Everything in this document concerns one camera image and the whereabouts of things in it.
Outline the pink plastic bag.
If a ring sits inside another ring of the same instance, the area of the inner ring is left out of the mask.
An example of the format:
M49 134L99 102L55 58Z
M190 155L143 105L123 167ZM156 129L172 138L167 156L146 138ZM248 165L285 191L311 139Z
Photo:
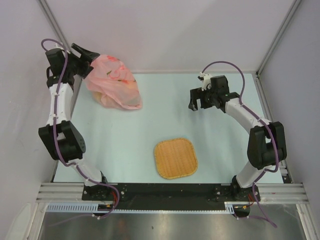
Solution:
M105 108L138 110L143 106L138 83L129 68L118 58L97 57L93 70L84 79L93 99Z

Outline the woven bamboo tray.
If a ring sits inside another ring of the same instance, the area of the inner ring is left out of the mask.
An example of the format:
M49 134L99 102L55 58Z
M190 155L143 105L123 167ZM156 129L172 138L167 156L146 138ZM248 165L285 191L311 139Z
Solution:
M167 180L193 175L198 169L196 151L186 138L174 138L159 142L154 148L158 174Z

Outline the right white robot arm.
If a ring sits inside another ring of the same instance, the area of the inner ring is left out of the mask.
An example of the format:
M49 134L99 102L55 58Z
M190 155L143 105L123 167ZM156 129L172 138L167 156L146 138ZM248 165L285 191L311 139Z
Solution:
M198 79L202 86L190 90L188 108L216 107L235 119L248 133L248 162L239 174L232 178L228 196L237 201L255 196L254 184L266 172L275 173L279 163L287 157L284 126L260 117L242 100L242 94L230 92L226 76L201 73Z

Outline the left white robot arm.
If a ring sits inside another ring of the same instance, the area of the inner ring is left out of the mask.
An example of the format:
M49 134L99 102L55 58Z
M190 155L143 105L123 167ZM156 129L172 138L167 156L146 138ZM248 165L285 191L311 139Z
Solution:
M49 62L46 85L51 97L50 112L45 126L38 129L38 135L53 160L74 169L82 177L82 200L105 201L112 198L112 190L104 174L84 160L85 140L71 122L75 76L85 78L94 69L91 64L99 53L75 43L71 48L80 55L62 46L45 52Z

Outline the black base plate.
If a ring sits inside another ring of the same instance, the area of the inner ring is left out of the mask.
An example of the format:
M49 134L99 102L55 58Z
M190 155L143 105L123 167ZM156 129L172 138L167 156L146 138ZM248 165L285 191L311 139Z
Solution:
M226 202L261 199L257 187L240 188L234 183L116 183L114 187L85 186L81 199L107 203L119 193L116 209L125 211L217 211Z

